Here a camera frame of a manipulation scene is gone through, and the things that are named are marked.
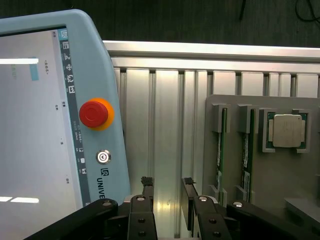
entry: touchscreen display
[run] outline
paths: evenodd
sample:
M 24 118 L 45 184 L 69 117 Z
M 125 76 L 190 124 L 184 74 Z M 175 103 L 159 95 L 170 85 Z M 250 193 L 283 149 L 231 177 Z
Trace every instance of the touchscreen display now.
M 91 201 L 71 52 L 66 28 L 0 36 L 0 239 Z

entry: power button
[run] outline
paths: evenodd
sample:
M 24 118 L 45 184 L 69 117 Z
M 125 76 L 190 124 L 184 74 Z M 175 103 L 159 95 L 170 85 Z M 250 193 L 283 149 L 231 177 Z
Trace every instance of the power button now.
M 111 161 L 111 154 L 108 150 L 100 150 L 95 156 L 99 164 L 108 164 Z

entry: gray fixture plate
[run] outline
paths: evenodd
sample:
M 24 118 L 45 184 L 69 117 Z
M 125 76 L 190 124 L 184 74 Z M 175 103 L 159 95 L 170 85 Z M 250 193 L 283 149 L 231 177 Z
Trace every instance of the gray fixture plate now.
M 222 187 L 227 192 L 227 203 L 236 199 L 236 186 L 242 182 L 243 133 L 239 132 L 239 105 L 253 105 L 259 109 L 277 109 L 281 114 L 292 114 L 293 109 L 311 112 L 309 152 L 297 153 L 295 148 L 276 148 L 275 152 L 262 152 L 260 144 L 263 131 L 259 125 L 253 154 L 252 191 L 254 204 L 278 216 L 284 215 L 285 198 L 315 199 L 319 163 L 319 106 L 318 98 L 210 95 L 206 100 L 205 143 L 203 163 L 203 194 L 209 195 L 209 185 L 215 185 L 218 134 L 214 129 L 213 105 L 230 105 L 229 132 L 224 146 Z

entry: dark floor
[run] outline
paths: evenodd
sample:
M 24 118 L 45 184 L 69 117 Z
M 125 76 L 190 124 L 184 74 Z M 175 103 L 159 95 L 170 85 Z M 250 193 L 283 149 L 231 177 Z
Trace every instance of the dark floor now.
M 311 0 L 320 16 L 320 0 Z M 0 18 L 73 8 L 103 40 L 320 47 L 320 24 L 302 22 L 296 0 L 0 0 Z M 310 18 L 307 0 L 298 11 Z

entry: emergency stop button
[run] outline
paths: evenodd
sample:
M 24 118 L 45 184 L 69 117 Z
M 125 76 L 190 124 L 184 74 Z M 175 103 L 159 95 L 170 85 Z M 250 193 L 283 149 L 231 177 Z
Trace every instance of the emergency stop button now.
M 79 111 L 79 118 L 83 125 L 89 128 L 102 126 L 108 120 L 109 112 L 107 107 L 95 100 L 87 101 Z

